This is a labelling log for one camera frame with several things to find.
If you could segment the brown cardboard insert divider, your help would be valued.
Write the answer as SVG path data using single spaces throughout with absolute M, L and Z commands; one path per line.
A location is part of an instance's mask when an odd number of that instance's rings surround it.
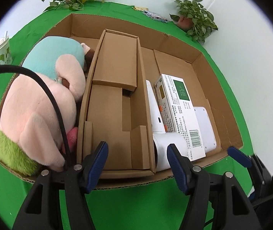
M 103 179 L 152 176 L 153 134 L 140 40 L 106 29 L 98 41 L 82 98 L 77 158 L 108 144 Z

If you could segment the potted plant pink pot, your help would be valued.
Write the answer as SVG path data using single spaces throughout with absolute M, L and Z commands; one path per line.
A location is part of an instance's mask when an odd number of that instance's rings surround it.
M 203 45 L 212 32 L 218 30 L 213 14 L 202 5 L 203 0 L 173 1 L 178 12 L 170 14 L 170 18 L 192 41 Z

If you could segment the white hair dryer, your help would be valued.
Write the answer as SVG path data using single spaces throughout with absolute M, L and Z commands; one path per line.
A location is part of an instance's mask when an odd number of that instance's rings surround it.
M 165 131 L 158 104 L 154 96 L 154 91 L 152 89 L 150 81 L 148 80 L 146 80 L 146 87 L 150 106 L 156 172 L 160 172 L 170 168 L 167 159 L 168 145 L 175 144 L 180 154 L 185 157 L 188 156 L 188 147 L 182 135 L 176 132 Z

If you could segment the pink pig plush toy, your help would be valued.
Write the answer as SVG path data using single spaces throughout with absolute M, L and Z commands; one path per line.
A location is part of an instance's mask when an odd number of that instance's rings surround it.
M 38 42 L 23 61 L 47 85 L 60 109 L 65 129 L 53 105 L 35 80 L 20 74 L 12 82 L 0 114 L 0 161 L 23 176 L 43 166 L 60 172 L 65 154 L 77 145 L 77 105 L 86 85 L 94 49 L 62 36 Z

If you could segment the colourful patterned packet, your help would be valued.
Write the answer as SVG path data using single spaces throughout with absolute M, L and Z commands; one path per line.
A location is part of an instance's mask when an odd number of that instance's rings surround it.
M 168 23 L 168 19 L 159 15 L 159 14 L 156 14 L 154 12 L 151 12 L 148 10 L 148 8 L 146 7 L 136 7 L 136 6 L 133 6 L 132 7 L 135 11 L 140 11 L 142 12 L 143 15 L 151 18 L 152 20 L 155 20 L 155 21 L 159 21 L 159 22 L 162 22 L 162 23 Z

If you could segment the white green paper cup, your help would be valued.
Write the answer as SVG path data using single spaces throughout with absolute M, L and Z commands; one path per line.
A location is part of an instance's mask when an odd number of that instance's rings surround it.
M 13 62 L 8 33 L 0 37 L 0 65 L 11 65 Z

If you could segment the large brown cardboard box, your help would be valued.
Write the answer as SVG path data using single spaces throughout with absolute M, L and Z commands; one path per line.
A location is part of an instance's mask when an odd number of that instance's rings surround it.
M 13 63 L 22 64 L 30 49 L 47 36 L 71 37 L 96 48 L 104 30 L 137 36 L 145 77 L 151 82 L 155 82 L 160 74 L 182 78 L 193 105 L 206 108 L 217 147 L 196 160 L 195 165 L 208 167 L 227 157 L 228 147 L 239 149 L 243 146 L 236 120 L 240 108 L 224 76 L 173 24 L 151 19 L 135 23 L 99 15 L 46 13 L 27 24 L 10 41 Z

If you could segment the white plastic device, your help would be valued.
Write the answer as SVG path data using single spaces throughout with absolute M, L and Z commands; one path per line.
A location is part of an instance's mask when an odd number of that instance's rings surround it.
M 213 151 L 217 147 L 216 138 L 213 132 L 213 127 L 210 122 L 206 108 L 202 106 L 194 107 L 196 118 L 199 124 L 205 153 Z

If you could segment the white green medicine box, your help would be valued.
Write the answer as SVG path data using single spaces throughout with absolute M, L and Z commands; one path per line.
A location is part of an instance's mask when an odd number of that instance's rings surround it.
M 184 80 L 161 74 L 154 87 L 166 131 L 176 132 L 185 139 L 182 155 L 191 161 L 205 157 L 199 124 Z

